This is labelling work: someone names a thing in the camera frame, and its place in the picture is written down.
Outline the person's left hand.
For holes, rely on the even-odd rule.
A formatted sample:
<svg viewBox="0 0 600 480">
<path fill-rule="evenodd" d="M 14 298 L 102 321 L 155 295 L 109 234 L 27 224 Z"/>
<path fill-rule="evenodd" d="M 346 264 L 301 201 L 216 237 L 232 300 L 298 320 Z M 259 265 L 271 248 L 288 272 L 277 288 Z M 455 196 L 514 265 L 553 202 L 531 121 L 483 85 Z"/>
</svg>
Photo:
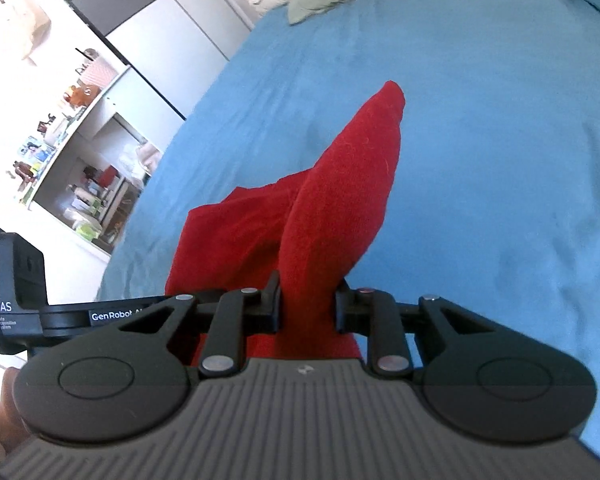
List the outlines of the person's left hand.
<svg viewBox="0 0 600 480">
<path fill-rule="evenodd" d="M 30 437 L 30 432 L 24 426 L 14 400 L 14 385 L 18 374 L 18 368 L 9 367 L 5 370 L 2 379 L 0 396 L 0 462 Z"/>
</svg>

